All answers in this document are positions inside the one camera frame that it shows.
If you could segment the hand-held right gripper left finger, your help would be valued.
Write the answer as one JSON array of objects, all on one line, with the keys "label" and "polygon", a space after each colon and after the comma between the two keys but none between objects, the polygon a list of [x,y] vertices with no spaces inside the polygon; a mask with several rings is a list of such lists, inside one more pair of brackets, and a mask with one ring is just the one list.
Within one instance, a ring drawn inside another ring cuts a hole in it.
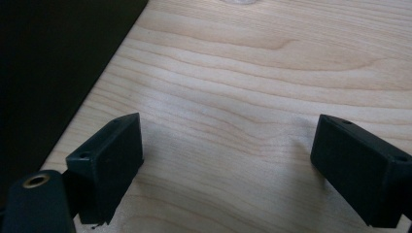
[{"label": "hand-held right gripper left finger", "polygon": [[140,115],[111,120],[66,157],[71,214],[83,224],[109,223],[143,163]]}]

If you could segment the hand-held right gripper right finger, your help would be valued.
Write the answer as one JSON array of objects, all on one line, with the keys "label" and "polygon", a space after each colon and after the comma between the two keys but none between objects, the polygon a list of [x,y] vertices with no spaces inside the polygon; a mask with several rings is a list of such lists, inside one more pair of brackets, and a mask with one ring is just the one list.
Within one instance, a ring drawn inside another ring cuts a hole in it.
[{"label": "hand-held right gripper right finger", "polygon": [[319,117],[310,159],[372,227],[412,225],[412,155],[349,120]]}]

